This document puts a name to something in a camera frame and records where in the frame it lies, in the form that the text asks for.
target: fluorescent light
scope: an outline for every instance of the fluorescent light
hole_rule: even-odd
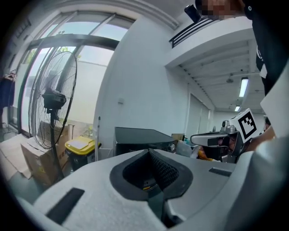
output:
[[[248,82],[249,82],[248,77],[242,78],[242,84],[241,84],[241,90],[240,90],[239,97],[244,97]]]

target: trash bin lid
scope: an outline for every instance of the trash bin lid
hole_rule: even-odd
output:
[[[95,141],[87,137],[79,136],[67,141],[65,147],[77,155],[87,155],[95,149]]]

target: electric fan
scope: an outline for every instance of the electric fan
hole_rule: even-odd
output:
[[[35,77],[29,99],[29,130],[39,145],[52,149],[61,179],[64,175],[57,157],[56,143],[67,121],[76,72],[76,58],[71,52],[56,53]]]

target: fan grille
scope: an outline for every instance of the fan grille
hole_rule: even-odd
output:
[[[66,103],[60,110],[56,110],[54,120],[54,141],[58,142],[61,132],[65,126],[67,116],[72,103],[76,83],[77,63],[71,52],[56,53],[44,70],[39,72],[33,84],[30,95],[30,128],[32,136],[43,148],[51,148],[51,114],[44,108],[42,95],[47,88],[59,91],[66,97]]]

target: black shirt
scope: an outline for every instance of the black shirt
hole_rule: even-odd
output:
[[[256,64],[261,71],[266,66],[267,76],[262,78],[265,95],[271,90],[281,75],[289,58],[288,8],[286,1],[266,3],[262,0],[243,0],[245,14],[252,20],[253,31],[259,55]]]

